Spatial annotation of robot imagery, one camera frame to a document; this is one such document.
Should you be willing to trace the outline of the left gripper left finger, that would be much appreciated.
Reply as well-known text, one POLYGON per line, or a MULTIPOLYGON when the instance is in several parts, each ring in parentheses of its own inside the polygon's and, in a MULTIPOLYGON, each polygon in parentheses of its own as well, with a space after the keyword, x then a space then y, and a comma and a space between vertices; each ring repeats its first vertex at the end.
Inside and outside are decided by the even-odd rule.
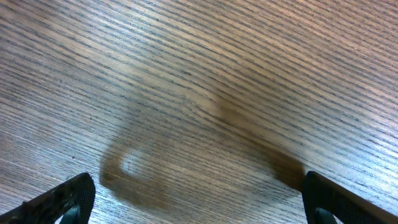
POLYGON ((87 224, 96 187, 87 172, 76 175, 1 215, 2 224, 87 224))

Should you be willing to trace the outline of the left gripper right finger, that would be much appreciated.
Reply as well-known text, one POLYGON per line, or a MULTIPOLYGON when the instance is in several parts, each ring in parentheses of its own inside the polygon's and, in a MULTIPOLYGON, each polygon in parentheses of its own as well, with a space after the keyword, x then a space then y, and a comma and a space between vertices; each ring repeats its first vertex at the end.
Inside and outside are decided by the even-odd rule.
POLYGON ((307 172, 302 198, 309 224, 397 223, 397 216, 373 205, 315 171, 307 172))

